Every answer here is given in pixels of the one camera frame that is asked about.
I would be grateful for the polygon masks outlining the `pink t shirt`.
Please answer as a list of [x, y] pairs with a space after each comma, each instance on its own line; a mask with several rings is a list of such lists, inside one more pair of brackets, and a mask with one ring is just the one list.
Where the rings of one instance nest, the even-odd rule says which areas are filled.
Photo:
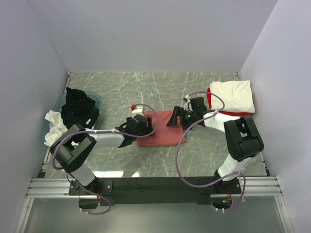
[[183, 128], [180, 125], [180, 119], [177, 119], [177, 125], [167, 127], [167, 123], [173, 114], [173, 110], [165, 110], [157, 112], [159, 126], [156, 132], [144, 138], [137, 139], [139, 147], [155, 147], [155, 146], [174, 146], [178, 145], [181, 137], [184, 134]]

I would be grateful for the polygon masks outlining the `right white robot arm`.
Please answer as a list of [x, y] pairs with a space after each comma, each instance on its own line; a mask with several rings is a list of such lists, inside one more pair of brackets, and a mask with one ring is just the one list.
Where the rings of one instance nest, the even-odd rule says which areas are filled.
[[174, 107], [166, 126], [176, 126], [179, 119], [182, 128], [187, 130], [199, 121], [199, 125], [225, 134], [228, 156], [215, 171], [211, 185], [217, 193], [223, 194], [233, 186], [245, 165], [263, 151], [263, 140], [251, 116], [230, 116], [208, 110], [203, 97], [184, 98], [184, 101], [185, 107]]

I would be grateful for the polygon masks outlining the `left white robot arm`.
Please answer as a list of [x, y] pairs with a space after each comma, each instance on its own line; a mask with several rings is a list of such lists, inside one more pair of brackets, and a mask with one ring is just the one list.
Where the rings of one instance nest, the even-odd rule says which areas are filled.
[[94, 148], [123, 148], [131, 145], [137, 138], [151, 136], [154, 133], [150, 116], [135, 115], [128, 117], [119, 127], [108, 131], [92, 131], [81, 124], [74, 124], [50, 147], [52, 166], [71, 174], [86, 195], [100, 191], [98, 178], [85, 164], [86, 158]]

